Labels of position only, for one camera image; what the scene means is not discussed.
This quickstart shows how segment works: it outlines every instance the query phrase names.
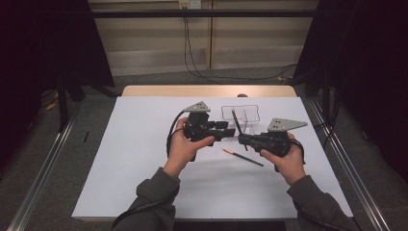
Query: wall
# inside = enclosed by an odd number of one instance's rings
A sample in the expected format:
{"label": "wall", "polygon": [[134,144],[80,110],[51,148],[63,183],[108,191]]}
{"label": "wall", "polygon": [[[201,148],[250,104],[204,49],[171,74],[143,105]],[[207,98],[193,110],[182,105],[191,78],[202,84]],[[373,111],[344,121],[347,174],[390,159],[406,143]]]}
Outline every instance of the wall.
{"label": "wall", "polygon": [[[176,10],[178,1],[89,0],[93,10]],[[202,9],[313,10],[317,0],[202,1]],[[183,18],[95,19],[114,76],[192,67]],[[188,18],[198,69],[295,64],[312,18]]]}

